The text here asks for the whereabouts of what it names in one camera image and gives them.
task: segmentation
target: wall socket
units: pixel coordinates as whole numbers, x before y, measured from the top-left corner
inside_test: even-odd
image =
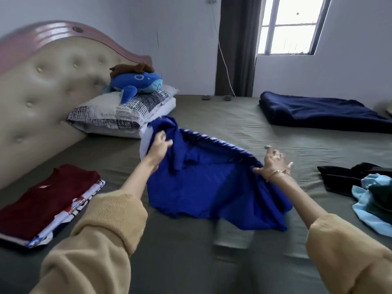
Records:
[[[216,3],[216,0],[207,0],[207,3],[208,3],[208,4],[215,4],[215,3]]]

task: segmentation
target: yellow sleeve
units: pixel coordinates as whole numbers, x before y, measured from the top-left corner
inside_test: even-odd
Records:
[[[42,262],[33,294],[127,294],[129,256],[143,234],[147,212],[122,191],[94,197],[69,238]]]
[[[391,250],[337,215],[311,225],[306,250],[330,293],[392,293]]]

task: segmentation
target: white wall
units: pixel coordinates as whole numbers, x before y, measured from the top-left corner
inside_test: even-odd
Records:
[[[253,96],[392,100],[392,0],[332,0],[314,56],[258,56]]]
[[[149,54],[164,84],[180,94],[214,95],[220,4],[206,0],[131,0],[134,52]]]
[[[104,32],[132,51],[130,0],[1,0],[0,36],[27,24],[69,20]]]

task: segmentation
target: window frame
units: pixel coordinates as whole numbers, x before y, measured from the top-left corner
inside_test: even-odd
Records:
[[[329,5],[331,4],[331,0],[323,0],[323,4],[321,5],[320,9],[320,14],[317,19],[316,23],[299,23],[299,24],[284,24],[284,25],[277,25],[276,24],[276,18],[277,18],[277,11],[279,9],[279,1],[280,0],[273,0],[272,2],[272,10],[271,10],[271,18],[270,22],[268,25],[262,25],[263,23],[263,17],[264,17],[264,11],[265,11],[265,2],[262,3],[262,14],[260,16],[260,31],[259,31],[259,38],[258,38],[258,43],[257,43],[257,49],[259,48],[259,43],[260,43],[260,33],[262,31],[262,28],[268,27],[268,33],[267,33],[267,41],[265,43],[265,49],[264,53],[258,53],[258,56],[307,56],[307,55],[314,55],[316,53],[317,49],[317,44],[320,40],[320,35],[321,35],[321,30],[323,29],[326,14],[329,9]],[[299,53],[284,53],[284,54],[271,54],[271,47],[272,47],[272,39],[274,38],[274,32],[275,32],[275,27],[283,27],[283,26],[306,26],[306,25],[315,25],[315,30],[313,33],[313,38],[311,41],[311,47],[309,48],[309,51],[307,53],[299,52]]]

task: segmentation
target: bracelet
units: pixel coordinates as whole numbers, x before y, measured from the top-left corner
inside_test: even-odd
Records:
[[[267,179],[267,181],[269,181],[270,178],[271,178],[275,173],[285,173],[285,174],[289,175],[289,174],[287,173],[286,168],[284,168],[283,170],[274,170],[274,171],[272,171],[272,173],[270,174],[270,176],[269,176],[269,178]]]

